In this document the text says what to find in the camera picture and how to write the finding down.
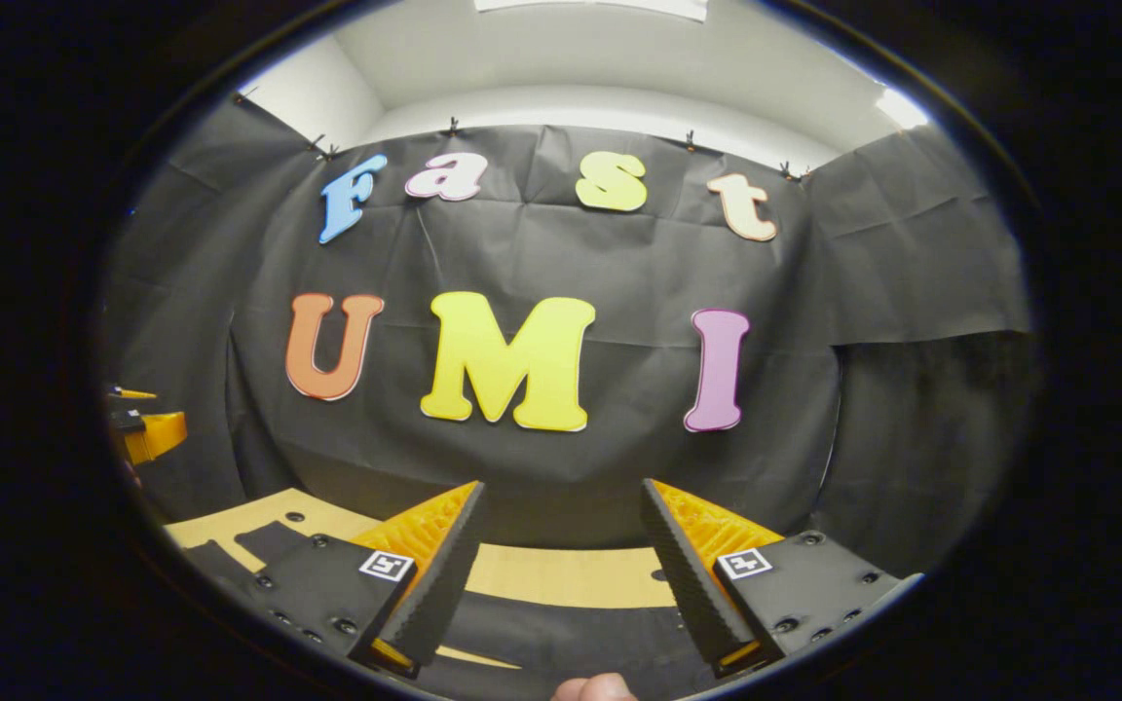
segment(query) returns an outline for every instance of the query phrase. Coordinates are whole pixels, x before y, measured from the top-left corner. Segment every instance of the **finger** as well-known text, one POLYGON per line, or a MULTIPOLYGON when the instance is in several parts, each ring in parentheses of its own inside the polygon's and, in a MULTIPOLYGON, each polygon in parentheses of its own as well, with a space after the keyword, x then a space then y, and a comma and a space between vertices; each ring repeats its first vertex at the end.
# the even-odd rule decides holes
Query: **finger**
POLYGON ((578 701, 636 701, 626 680, 618 673, 594 675, 582 684, 578 701))
POLYGON ((579 701, 579 693, 585 683, 587 683, 585 679, 571 679, 569 682, 561 683, 561 686, 558 686, 557 692, 553 693, 552 701, 579 701))

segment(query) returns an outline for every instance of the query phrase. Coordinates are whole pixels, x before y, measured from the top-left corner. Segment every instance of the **letter m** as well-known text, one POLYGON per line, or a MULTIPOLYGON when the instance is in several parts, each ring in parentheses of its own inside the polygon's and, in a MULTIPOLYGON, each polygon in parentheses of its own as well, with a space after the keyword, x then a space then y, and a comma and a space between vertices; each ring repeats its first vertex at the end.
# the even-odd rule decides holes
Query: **letter m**
POLYGON ((508 344, 482 294, 440 294, 432 299, 432 312, 440 316, 440 347, 432 393, 420 403, 426 416, 470 417, 473 408, 462 394, 468 373, 489 422, 504 416, 525 378, 526 398, 513 409, 517 425, 570 432, 587 427, 587 413, 579 406, 579 351, 585 329, 596 320, 595 306, 582 298, 544 298, 508 344))

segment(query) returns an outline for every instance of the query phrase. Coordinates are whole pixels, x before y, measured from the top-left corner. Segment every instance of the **white wall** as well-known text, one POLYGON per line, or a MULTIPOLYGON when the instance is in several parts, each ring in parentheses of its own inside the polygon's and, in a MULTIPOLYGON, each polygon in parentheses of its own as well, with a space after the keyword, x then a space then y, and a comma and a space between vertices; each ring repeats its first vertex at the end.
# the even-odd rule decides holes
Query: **white wall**
POLYGON ((249 101, 311 141, 325 135, 323 150, 362 144, 361 135, 384 114, 374 89, 330 35, 276 63, 240 92, 254 92, 249 101))
POLYGON ((388 110, 356 144, 348 145, 442 131, 449 128, 450 116, 458 117, 460 128, 539 123, 585 126, 651 133, 678 141, 695 129, 695 141, 699 146, 771 167, 789 160, 793 173, 816 168, 838 156, 837 150, 815 139, 729 107, 663 92, 596 85, 523 85, 414 102, 388 110))

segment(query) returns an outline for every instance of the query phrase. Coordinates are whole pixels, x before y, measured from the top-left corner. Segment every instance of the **white ceiling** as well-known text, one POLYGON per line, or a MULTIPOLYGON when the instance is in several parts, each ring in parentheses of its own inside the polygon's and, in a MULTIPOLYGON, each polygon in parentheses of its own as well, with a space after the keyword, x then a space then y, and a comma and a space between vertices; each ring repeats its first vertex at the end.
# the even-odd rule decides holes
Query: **white ceiling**
POLYGON ((476 12, 472 0, 402 0, 335 39, 393 110, 507 85, 652 90, 761 117, 836 151, 898 129, 884 85, 756 0, 709 0, 703 24, 600 4, 476 12))

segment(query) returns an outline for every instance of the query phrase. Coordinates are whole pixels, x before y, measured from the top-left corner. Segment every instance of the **ceiling light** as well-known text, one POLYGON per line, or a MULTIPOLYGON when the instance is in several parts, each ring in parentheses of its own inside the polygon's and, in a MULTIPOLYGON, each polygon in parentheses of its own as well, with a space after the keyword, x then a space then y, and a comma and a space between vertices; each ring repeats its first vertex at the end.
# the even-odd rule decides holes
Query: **ceiling light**
POLYGON ((652 10, 677 18, 695 19, 698 22, 708 18, 708 0, 476 0, 476 11, 524 8, 527 4, 619 4, 623 8, 652 10))
POLYGON ((910 100, 895 90, 886 87, 885 93, 882 93, 882 98, 876 101, 876 105, 885 114, 889 114, 891 120, 899 122, 903 129, 929 123, 929 117, 923 114, 920 107, 913 105, 910 100))

